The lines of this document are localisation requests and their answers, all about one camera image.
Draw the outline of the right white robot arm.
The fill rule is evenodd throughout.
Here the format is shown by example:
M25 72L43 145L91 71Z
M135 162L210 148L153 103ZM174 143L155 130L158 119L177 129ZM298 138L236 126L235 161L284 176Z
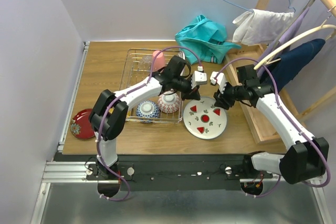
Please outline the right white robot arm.
M331 171L327 163L329 143L316 138L290 113L278 95L275 84L262 84L254 65L237 68L239 85L231 85L222 71L212 72L210 82L218 86L214 93L215 106L228 110L235 102L249 101L272 124L286 147L286 153L247 154L241 165L242 173L249 178L260 171L282 176L289 184L303 182L311 186L311 179L326 175L320 187L329 184Z

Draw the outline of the white watermelon plate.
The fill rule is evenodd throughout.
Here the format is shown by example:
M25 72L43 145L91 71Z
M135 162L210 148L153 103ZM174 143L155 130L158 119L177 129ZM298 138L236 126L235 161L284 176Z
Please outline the white watermelon plate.
M227 126L227 113L215 106L215 99L201 97L192 100L183 110L183 122L186 129L195 137L212 140L219 137Z

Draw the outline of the pink plastic cup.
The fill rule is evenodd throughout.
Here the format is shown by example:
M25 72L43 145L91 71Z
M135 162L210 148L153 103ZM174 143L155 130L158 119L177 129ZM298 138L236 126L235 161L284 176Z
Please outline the pink plastic cup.
M154 64L153 64L153 72L160 70L161 68L165 67L165 58L164 58L164 54L163 52L159 53L159 50L156 50L153 52L152 54L152 59L154 59L155 56L156 59L154 60Z

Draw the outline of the clear glass cup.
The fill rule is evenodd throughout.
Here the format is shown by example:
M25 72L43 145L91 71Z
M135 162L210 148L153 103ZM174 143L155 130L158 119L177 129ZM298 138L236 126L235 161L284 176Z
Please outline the clear glass cup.
M152 55L144 55L139 62L139 69L150 70L152 64Z

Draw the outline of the blue patterned bowl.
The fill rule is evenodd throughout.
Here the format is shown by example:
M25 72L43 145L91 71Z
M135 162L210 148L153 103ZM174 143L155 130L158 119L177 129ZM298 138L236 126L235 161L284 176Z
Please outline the blue patterned bowl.
M157 119L159 117L160 109L155 102L147 100L138 105L136 115L140 118L141 122L152 123L153 119Z

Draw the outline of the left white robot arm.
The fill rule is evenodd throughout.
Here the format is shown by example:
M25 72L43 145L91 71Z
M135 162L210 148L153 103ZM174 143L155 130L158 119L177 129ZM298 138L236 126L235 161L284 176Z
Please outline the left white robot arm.
M206 80L203 66L183 76L185 66L189 64L184 58L173 56L168 64L154 70L156 59L152 59L149 75L139 83L126 89L100 93L89 122L96 137L98 173L104 179L112 179L119 174L115 163L118 161L116 151L117 137L124 129L128 111L150 98L158 97L166 92L180 92L182 100L199 100L199 87Z

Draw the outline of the white blue striped plate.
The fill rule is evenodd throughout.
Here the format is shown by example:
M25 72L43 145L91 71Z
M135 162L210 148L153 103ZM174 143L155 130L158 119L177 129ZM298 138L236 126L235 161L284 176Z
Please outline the white blue striped plate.
M178 56L178 66L180 67L180 68L184 68L185 66L186 66L186 64L187 64L187 62L186 62L186 60L185 60L185 54L184 54L184 52L183 51L179 51L178 52L178 54L177 54L177 56Z

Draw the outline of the red white patterned bowl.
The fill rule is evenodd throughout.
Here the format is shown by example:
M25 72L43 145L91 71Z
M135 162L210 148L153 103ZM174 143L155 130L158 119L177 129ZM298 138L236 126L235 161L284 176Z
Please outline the red white patterned bowl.
M174 113L180 109L180 97L177 93L164 93L159 96L157 105L163 113Z

